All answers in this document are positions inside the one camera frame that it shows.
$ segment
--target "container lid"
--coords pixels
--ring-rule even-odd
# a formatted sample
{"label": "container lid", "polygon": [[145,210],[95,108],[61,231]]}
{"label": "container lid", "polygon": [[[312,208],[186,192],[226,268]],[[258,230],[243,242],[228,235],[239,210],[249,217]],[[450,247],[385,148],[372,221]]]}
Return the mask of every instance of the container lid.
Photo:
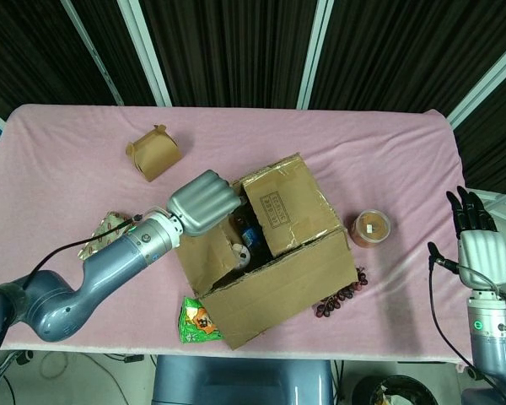
{"label": "container lid", "polygon": [[356,231],[369,243],[380,243],[390,234],[390,220],[376,209],[368,209],[356,219]]}

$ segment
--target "plastic container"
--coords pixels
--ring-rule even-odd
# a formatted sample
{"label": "plastic container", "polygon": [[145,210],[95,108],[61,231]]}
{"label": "plastic container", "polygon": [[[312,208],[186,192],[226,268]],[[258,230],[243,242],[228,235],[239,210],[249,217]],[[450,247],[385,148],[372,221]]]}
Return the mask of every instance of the plastic container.
{"label": "plastic container", "polygon": [[431,391],[420,381],[406,375],[390,377],[370,376],[363,378],[353,390],[353,405],[382,403],[384,387],[386,395],[399,395],[413,405],[438,405]]}
{"label": "plastic container", "polygon": [[374,247],[390,234],[390,220],[376,209],[363,211],[354,220],[351,238],[361,247]]}

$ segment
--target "robot finger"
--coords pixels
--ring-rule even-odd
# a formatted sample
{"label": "robot finger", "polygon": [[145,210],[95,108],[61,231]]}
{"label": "robot finger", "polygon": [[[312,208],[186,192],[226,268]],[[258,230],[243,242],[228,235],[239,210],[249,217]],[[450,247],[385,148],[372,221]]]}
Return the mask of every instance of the robot finger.
{"label": "robot finger", "polygon": [[469,229],[470,230],[479,229],[476,207],[474,206],[474,202],[472,201],[471,196],[461,186],[457,186],[457,192],[461,197],[461,205],[463,206],[463,211],[465,212],[466,219],[469,224]]}
{"label": "robot finger", "polygon": [[476,207],[479,228],[481,230],[492,230],[492,231],[497,232],[497,226],[495,225],[495,220],[486,211],[485,207],[483,206],[483,202],[479,198],[479,196],[477,196],[476,193],[474,193],[474,192],[469,192],[469,196],[471,197],[472,201],[474,202],[474,206]]}
{"label": "robot finger", "polygon": [[468,221],[463,211],[463,207],[453,192],[446,192],[446,197],[452,205],[452,212],[454,213],[454,226],[457,239],[460,238],[460,233],[468,229]]}

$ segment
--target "round food container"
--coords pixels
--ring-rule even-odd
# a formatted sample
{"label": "round food container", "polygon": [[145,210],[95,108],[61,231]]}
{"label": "round food container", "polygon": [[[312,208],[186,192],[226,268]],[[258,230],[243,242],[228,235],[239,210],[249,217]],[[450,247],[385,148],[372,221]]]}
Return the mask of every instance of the round food container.
{"label": "round food container", "polygon": [[363,211],[353,222],[351,238],[361,247],[374,247],[390,234],[390,220],[376,209]]}

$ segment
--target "green snack bag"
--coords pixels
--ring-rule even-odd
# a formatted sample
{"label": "green snack bag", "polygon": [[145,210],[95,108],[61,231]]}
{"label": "green snack bag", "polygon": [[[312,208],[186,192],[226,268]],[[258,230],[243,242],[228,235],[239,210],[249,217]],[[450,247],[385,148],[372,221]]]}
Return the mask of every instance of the green snack bag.
{"label": "green snack bag", "polygon": [[202,343],[221,340],[221,332],[212,323],[207,311],[199,300],[184,297],[178,332],[182,343]]}

